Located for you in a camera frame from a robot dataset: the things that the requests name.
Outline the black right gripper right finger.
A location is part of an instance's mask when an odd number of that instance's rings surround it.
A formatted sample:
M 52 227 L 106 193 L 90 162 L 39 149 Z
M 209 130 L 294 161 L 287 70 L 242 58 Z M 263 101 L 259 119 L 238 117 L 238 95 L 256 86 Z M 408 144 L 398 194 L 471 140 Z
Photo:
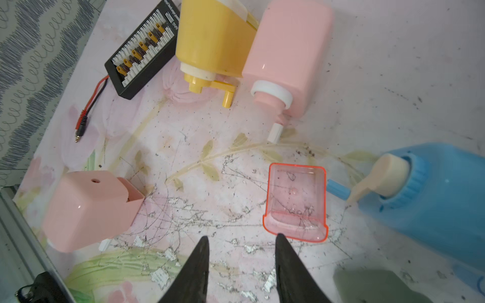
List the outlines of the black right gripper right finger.
M 331 302 L 284 234 L 275 241 L 275 272 L 280 302 Z

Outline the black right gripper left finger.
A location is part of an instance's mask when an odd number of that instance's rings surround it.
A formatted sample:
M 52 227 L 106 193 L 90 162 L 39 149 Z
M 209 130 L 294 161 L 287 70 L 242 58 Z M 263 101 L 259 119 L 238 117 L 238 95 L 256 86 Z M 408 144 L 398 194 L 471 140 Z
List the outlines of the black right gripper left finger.
M 207 236 L 203 236 L 167 292 L 160 298 L 159 303 L 206 302 L 210 267 L 209 256 L 209 240 Z

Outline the pink transparent tray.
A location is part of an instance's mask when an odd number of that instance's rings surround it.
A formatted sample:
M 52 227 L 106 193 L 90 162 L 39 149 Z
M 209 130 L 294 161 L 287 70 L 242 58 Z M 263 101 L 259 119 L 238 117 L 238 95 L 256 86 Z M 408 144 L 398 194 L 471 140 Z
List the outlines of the pink transparent tray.
M 273 163 L 269 167 L 264 229 L 310 243 L 327 240 L 327 172 L 311 165 Z

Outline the yellow pencil sharpener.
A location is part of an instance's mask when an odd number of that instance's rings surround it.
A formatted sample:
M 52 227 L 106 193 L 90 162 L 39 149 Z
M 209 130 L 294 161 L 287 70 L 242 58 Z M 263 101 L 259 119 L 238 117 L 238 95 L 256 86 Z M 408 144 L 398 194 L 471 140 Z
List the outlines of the yellow pencil sharpener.
M 222 105 L 230 108 L 236 87 L 217 77 L 242 77 L 257 29 L 258 21 L 241 1 L 184 0 L 176 57 L 190 92 L 222 90 Z

